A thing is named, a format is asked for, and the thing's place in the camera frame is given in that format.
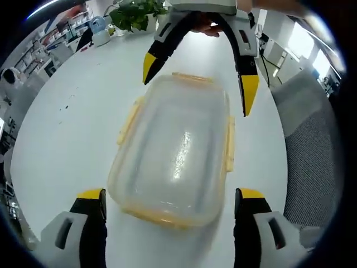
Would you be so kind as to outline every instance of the white table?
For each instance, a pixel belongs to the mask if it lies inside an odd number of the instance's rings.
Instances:
[[[37,237],[77,193],[106,187],[116,140],[142,84],[152,35],[116,37],[71,57],[42,88],[18,134],[12,180],[21,209]],[[107,195],[107,267],[233,267],[235,188],[265,194],[283,212],[287,159],[279,115],[266,85],[243,118],[228,39],[189,33],[160,74],[173,71],[212,77],[229,93],[236,120],[234,172],[226,178],[225,205],[205,228],[178,231],[122,214]]]

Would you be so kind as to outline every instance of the gray mesh chair back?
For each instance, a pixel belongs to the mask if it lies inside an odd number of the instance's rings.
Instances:
[[[287,151],[284,216],[301,229],[323,227],[342,192],[342,144],[334,111],[321,85],[303,70],[272,89]]]

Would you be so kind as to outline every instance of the plastic food container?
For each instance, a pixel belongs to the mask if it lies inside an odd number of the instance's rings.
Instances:
[[[211,80],[158,77],[135,102],[118,145],[108,192],[122,211],[179,228],[217,217],[233,169],[234,118]]]

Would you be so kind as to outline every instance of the green leaves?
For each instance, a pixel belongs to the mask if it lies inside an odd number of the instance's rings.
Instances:
[[[166,13],[167,11],[156,0],[146,0],[120,6],[111,11],[109,15],[113,20],[113,24],[119,29],[132,32],[132,28],[146,31],[149,21],[147,14],[153,14],[156,17]]]

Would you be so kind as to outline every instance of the container lid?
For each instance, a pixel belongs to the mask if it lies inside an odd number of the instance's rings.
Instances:
[[[224,196],[228,116],[228,97],[214,83],[158,77],[127,123],[110,196],[125,212],[161,224],[211,222]]]

